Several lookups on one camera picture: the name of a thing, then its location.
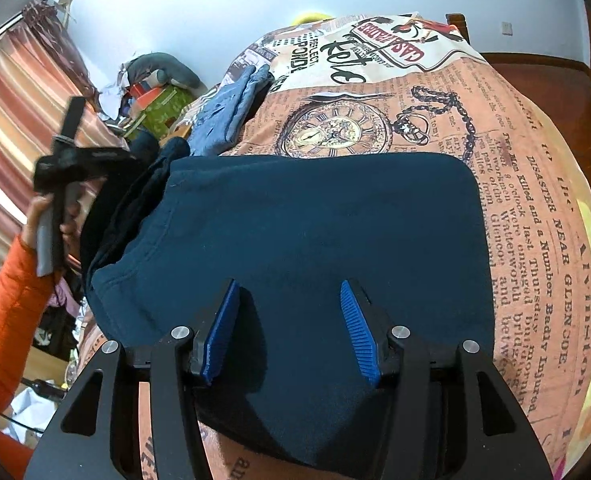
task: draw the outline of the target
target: bed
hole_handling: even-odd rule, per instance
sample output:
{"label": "bed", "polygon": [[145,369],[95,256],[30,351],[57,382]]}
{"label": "bed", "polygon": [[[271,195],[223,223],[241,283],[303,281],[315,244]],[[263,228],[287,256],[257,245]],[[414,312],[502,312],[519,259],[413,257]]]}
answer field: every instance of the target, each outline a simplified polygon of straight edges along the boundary
{"label": "bed", "polygon": [[[419,14],[266,34],[222,84],[250,64],[269,64],[275,84],[225,156],[437,152],[469,166],[489,245],[495,364],[561,478],[591,442],[591,190],[551,120],[457,27]],[[104,340],[90,320],[81,365]],[[147,385],[140,415],[143,471],[155,478]],[[216,479],[342,478],[255,454],[206,426],[202,437]]]}

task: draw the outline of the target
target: person's arm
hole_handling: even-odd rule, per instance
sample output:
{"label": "person's arm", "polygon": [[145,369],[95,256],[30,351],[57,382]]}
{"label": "person's arm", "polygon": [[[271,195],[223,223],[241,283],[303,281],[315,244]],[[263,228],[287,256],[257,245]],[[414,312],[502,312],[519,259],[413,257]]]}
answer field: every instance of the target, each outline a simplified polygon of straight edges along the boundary
{"label": "person's arm", "polygon": [[55,285],[52,274],[42,278],[36,275],[35,233],[38,219],[49,203],[45,197],[31,202],[26,225],[13,241],[0,270],[0,412],[13,399],[35,329]]}

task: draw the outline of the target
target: hand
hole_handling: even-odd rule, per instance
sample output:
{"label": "hand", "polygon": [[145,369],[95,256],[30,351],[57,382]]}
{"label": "hand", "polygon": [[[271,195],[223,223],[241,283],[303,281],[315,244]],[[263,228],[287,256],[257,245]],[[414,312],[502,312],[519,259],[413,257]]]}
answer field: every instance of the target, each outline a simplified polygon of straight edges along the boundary
{"label": "hand", "polygon": [[[53,195],[36,196],[31,200],[26,213],[26,225],[22,228],[20,238],[24,245],[35,249],[37,245],[37,225],[40,216],[53,201]],[[64,242],[69,247],[69,253],[76,259],[80,259],[80,237],[78,235],[78,226],[75,219],[80,214],[80,202],[67,207],[70,215],[69,221],[60,225],[60,231]]]}

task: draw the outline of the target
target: wooden floor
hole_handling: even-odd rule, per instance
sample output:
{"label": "wooden floor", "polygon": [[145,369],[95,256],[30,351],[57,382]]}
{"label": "wooden floor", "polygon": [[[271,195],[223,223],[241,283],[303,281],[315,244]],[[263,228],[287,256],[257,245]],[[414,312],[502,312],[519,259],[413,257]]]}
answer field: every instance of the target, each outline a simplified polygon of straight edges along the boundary
{"label": "wooden floor", "polygon": [[[497,64],[495,69],[530,98],[562,133],[591,185],[591,79],[570,68]],[[591,479],[591,447],[569,480]]]}

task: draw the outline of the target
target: person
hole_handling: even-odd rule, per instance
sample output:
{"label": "person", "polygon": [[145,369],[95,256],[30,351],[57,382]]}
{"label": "person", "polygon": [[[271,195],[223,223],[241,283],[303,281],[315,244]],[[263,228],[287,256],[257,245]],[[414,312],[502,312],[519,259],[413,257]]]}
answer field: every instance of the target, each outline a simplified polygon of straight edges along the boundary
{"label": "person", "polygon": [[[19,386],[35,329],[53,293],[57,276],[37,277],[37,224],[52,196],[32,199],[26,225],[13,240],[0,270],[0,412],[10,404]],[[80,204],[69,207],[71,220],[60,226],[69,251],[75,256],[79,238],[75,217]],[[0,431],[0,463],[15,479],[24,478],[32,450]]]}

